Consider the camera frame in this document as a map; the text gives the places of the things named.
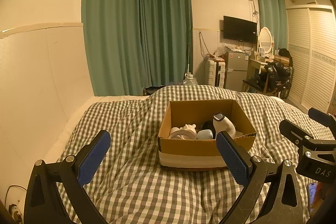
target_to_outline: smartphone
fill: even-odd
[[[317,182],[312,182],[307,185],[307,192],[308,192],[308,210],[309,215],[311,214],[311,204],[314,201],[315,193],[316,193]]]

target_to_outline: plastic bottle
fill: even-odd
[[[191,73],[185,74],[185,79],[182,82],[183,85],[198,85],[196,78]]]

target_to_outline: green curtain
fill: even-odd
[[[274,50],[287,48],[288,26],[285,0],[258,0],[260,28],[267,27],[274,36]]]
[[[137,0],[82,0],[95,95],[141,95],[145,85]]]
[[[139,12],[147,85],[181,82],[193,64],[191,0],[139,0]]]

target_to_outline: wardrobe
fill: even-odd
[[[336,78],[336,21],[332,6],[287,8],[293,82],[288,99],[301,110],[327,112]]]

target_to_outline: gray checkered bedding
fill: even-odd
[[[111,147],[92,182],[85,186],[108,223],[218,223],[230,209],[242,189],[230,171],[173,172],[160,168],[157,132],[168,102],[203,99],[235,99],[257,131],[250,154],[269,162],[289,159],[297,165],[296,147],[278,130],[285,118],[317,139],[333,139],[328,129],[291,105],[264,95],[212,86],[170,86],[144,101],[95,103],[74,129],[60,160],[76,154],[99,130],[111,134]],[[297,178],[306,222],[306,185],[312,180],[300,175]],[[257,217],[268,187],[264,185],[247,223]],[[59,189],[71,220],[80,223],[63,186]]]

